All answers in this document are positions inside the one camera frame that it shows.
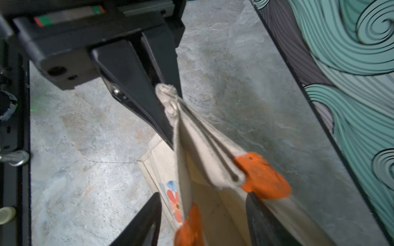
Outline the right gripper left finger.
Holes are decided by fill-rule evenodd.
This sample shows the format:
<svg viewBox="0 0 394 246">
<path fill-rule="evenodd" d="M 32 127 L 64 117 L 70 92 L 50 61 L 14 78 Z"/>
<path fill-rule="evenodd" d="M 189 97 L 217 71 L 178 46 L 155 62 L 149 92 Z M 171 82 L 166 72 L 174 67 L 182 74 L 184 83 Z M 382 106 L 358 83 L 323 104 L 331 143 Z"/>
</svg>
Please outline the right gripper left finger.
<svg viewBox="0 0 394 246">
<path fill-rule="evenodd" d="M 159 240 L 161 217 L 161 196 L 159 192 L 155 192 L 124 231 L 110 245 L 156 246 Z"/>
</svg>

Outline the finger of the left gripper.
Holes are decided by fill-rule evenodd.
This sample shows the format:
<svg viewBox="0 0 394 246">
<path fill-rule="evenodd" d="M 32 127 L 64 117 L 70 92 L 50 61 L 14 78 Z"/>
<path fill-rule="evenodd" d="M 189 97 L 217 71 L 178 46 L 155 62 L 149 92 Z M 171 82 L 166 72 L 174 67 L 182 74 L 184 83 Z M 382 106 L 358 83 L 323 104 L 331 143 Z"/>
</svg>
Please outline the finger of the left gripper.
<svg viewBox="0 0 394 246">
<path fill-rule="evenodd" d="M 160 25 L 142 32 L 141 38 L 158 82 L 172 85 L 182 97 L 177 53 L 173 33 L 167 25 Z"/>
<path fill-rule="evenodd" d="M 133 45 L 126 40 L 92 49 L 92 61 L 112 96 L 148 123 L 173 149 L 173 128 Z"/>
</svg>

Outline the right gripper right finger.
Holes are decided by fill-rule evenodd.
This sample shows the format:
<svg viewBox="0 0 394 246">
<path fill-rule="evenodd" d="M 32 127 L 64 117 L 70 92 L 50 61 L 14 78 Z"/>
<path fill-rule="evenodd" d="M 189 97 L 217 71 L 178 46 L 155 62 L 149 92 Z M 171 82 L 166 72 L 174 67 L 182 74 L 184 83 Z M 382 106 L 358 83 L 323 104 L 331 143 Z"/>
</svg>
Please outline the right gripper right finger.
<svg viewBox="0 0 394 246">
<path fill-rule="evenodd" d="M 253 246 L 300 245 L 254 192 L 247 194 L 246 215 Z"/>
</svg>

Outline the beige floral canvas tote bag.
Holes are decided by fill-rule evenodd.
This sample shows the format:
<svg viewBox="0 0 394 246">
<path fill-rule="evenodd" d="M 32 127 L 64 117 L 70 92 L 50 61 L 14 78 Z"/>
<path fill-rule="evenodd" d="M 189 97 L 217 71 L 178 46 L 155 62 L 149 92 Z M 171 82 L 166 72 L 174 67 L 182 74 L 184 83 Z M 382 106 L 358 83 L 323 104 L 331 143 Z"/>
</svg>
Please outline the beige floral canvas tote bag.
<svg viewBox="0 0 394 246">
<path fill-rule="evenodd" d="M 253 246 L 246 215 L 249 192 L 300 246 L 334 245 L 263 156 L 246 151 L 204 120 L 174 86 L 157 85 L 156 96 L 173 128 L 173 149 L 156 135 L 138 164 L 161 196 L 174 246 Z"/>
</svg>

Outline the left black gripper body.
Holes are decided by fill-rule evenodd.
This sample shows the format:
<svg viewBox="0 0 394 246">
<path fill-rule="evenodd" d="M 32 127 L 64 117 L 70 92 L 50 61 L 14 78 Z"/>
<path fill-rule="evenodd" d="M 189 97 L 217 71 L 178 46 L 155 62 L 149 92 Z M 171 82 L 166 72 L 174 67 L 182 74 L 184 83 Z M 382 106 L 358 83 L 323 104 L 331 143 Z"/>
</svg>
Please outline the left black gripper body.
<svg viewBox="0 0 394 246">
<path fill-rule="evenodd" d="M 62 90 L 98 77 L 90 51 L 167 25 L 176 45 L 185 1 L 1 1 L 1 37 Z"/>
</svg>

